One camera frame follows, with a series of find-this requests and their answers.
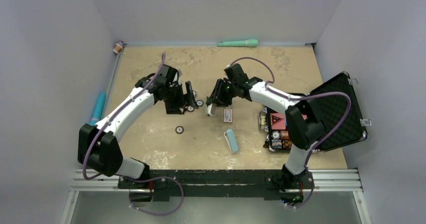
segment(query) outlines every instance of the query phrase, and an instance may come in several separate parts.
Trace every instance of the gray wall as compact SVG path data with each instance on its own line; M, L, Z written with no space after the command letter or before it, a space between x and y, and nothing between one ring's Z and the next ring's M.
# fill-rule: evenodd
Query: gray wall
M426 0L342 0L317 46L323 78L356 87L367 141L346 147L374 223L424 223Z
M1 223L59 223L113 39L92 0L0 0Z
M340 0L93 0L116 39L208 45L258 38L304 44L320 38Z

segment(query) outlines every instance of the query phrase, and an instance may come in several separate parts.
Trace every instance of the tabletop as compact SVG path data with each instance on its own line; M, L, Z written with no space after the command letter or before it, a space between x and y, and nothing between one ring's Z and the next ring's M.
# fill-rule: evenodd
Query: tabletop
M108 96L107 113L114 110L142 77L157 70L162 53L165 64L182 71L182 82L191 81L196 100L205 102L216 80L225 77L224 68L237 58L249 56L262 60L274 72L271 86L284 92L308 93L322 84L312 47L127 47L121 55ZM250 77L271 79L268 70L252 60L239 61ZM150 165L151 169L281 169L286 153L271 153L263 148L266 132L258 130L257 113L263 106L234 98L233 122L224 123L223 110L206 116L205 105L192 113L167 115L163 102L144 112L120 142L124 156ZM182 126L184 132L175 129ZM232 153L224 131L234 130L239 151ZM342 149L312 154L311 169L346 169Z

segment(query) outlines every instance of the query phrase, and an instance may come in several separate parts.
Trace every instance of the wire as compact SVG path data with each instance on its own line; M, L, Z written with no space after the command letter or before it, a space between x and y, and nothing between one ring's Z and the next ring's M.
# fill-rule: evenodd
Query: wire
M99 138L99 136L101 135L101 133L103 133L104 132L104 130L107 128L107 126L109 126L110 124L111 124L111 122L116 118L116 116L119 114L119 113L121 113L121 111L123 111L123 109L125 109L131 102L133 102L136 98L138 98L140 95L142 95L143 94L143 92L149 87L149 86L151 86L152 85L152 83L154 82L154 80L157 78L157 76L158 76L158 74L160 73L160 69L163 67L163 65L164 65L164 61L166 60L166 54L165 53L163 53L163 55L161 56L161 64L160 64L160 66L158 67L158 69L157 69L157 71L155 72L155 74L153 74L152 75L152 78L151 78L151 80L148 82L148 84L144 87L144 88L142 88L142 90L141 91L139 91L138 93L136 93L135 94L135 96L133 96L133 97L131 97L129 100L127 100L123 105L121 105L118 109L117 109L117 111L115 112L115 113L113 113L112 115L111 115L111 117L108 119L108 121L99 129L99 131L97 132L97 134L94 136L94 138L93 138L93 140L92 140L92 142L90 143L90 145L89 145L89 148L87 149L87 152L86 152L86 155L84 156L84 160L83 160L83 177L86 179L86 180L92 180L92 179L95 179L96 177L98 177L98 176L100 176L101 175L101 173L97 173L97 174L95 174L95 175L93 175L93 176L87 176L87 172L86 172L86 170L87 170L87 162L88 162L88 160L89 160L89 155L90 155L90 153L91 153L91 151L92 151L92 149L93 149L93 147L94 147L94 145L95 145L95 143L97 142L97 140L98 140L98 138ZM166 212L166 213L154 213L154 212L150 212L150 211L147 211L147 210L142 210L142 209L139 209L138 207L135 207L132 203L131 203L131 206L133 207L133 208L135 208L136 210L139 210L139 211L142 211L142 212L144 212L144 213L147 213L147 214L151 214L151 215L169 215L169 214L172 214L173 212L175 212L175 211L177 211L179 208L180 208L180 206L182 205L182 202L183 202L183 189L182 189L182 186L179 184L179 182L177 181L177 180L175 180L175 179L173 179L173 178L170 178L170 177L167 177L167 176L163 176L163 177L155 177L155 178L152 178L152 179L148 179L148 180L136 180L136 179L133 179L133 178L130 178L130 177L126 177L126 178L128 178L128 179L130 179L130 180L132 180L133 182L135 182L135 183L146 183L146 182L150 182L150 181L154 181L154 180L158 180L158 179L171 179L171 180L173 180L178 186L179 186L179 188L180 188L180 192L181 192L181 200L180 200L180 202L179 202L179 204L178 204L178 206L175 208L175 209L173 209L172 211L169 211L169 212Z
M311 146L311 148L309 150L309 153L308 153L308 156L307 156L307 159L305 161L305 168L307 170L307 163L308 163L309 158L310 158L310 156L312 154L312 150L316 149L328 137L330 137L342 125L343 121L345 121L346 117L349 114L349 111L351 110L351 105L352 105L351 98L346 93L344 93L344 92L336 92L336 91L335 92L320 93L320 94L316 94L316 95L312 95L312 96L306 96L306 97L301 97L301 98L291 98L289 96L281 94L280 92L277 92L277 91L275 91L273 89L268 88L268 86L269 86L270 83L274 83L275 82L275 76L274 76L274 73L272 72L271 68L266 63L262 62L261 60L256 59L254 57L240 57L240 58L234 60L230 65L234 65L236 62L238 62L240 60L243 60L243 59L254 60L256 62L259 62L263 66L265 66L268 69L268 71L271 73L271 76L272 76L272 80L268 80L268 81L265 82L265 88L266 88L266 90L268 90L269 92L271 92L271 93L273 93L273 94L275 94L277 96L283 97L283 98L285 98L285 99L287 99L289 101L291 101L291 100L302 101L302 100L309 100L309 99L313 99L313 98L327 97L327 96L333 96L333 95L343 96L346 99L346 101L347 101L348 104L347 104L346 110L343 113L342 117L340 118L339 122L337 122L337 124L332 128L332 130L330 130L322 139L320 139L316 144L314 144L314 145ZM308 170L307 170L307 172L309 173L309 175L310 175L310 177L312 179L312 189L310 191L309 196L306 198L306 200L302 204L300 204L298 206L294 206L294 208L299 208L299 207L303 206L310 199L310 197L312 196L313 188L314 188L313 176L312 176L312 173L309 172Z

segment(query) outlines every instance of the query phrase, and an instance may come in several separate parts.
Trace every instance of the beige table surface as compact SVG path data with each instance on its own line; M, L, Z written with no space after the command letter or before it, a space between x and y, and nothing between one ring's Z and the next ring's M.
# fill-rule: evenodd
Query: beige table surface
M285 92L306 93L321 85L322 79L315 55L310 47L127 47L115 75L109 96L108 113L129 94L142 77L156 71L161 54L166 64L183 72L182 82L191 81L205 101L216 80L225 77L223 69L233 60L250 56L268 64L275 74L272 86ZM271 79L266 68L251 60L239 62L249 77ZM245 99L233 99L233 123L219 116L207 117L205 105L192 113L166 115L163 102L157 102L129 128L120 142L123 155L146 162L151 169L281 169L288 154L271 153L263 148L266 132L258 131L257 113L262 105ZM177 126L184 133L175 133ZM233 129L239 151L231 153L224 139L226 129ZM315 153L311 169L346 169L342 149Z

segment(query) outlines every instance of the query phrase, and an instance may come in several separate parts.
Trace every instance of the black and white robotic arm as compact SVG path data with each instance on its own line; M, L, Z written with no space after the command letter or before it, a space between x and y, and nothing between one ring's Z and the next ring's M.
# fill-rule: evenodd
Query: black and white robotic arm
M97 143L88 154L87 166L106 176L149 179L149 165L122 155L119 142L124 133L143 112L159 100L165 103L167 114L183 114L189 106L198 108L189 81L185 83L186 94L183 93L177 69L163 65L152 84L147 86L153 76L154 74L150 74L140 79L129 96L94 126L85 124L81 127L78 138L78 161L81 164L90 144L101 131Z
M241 97L248 101L261 103L287 119L289 137L293 142L290 156L283 165L282 189L290 185L298 176L304 174L312 146L324 135L326 129L322 121L322 113L315 99L297 100L300 96L291 95L273 87L268 87L284 98L266 89L265 82L258 78L248 78L241 66L236 63L225 69L226 78L218 79L215 88L206 101L206 114L213 116L216 107L232 104L233 97Z

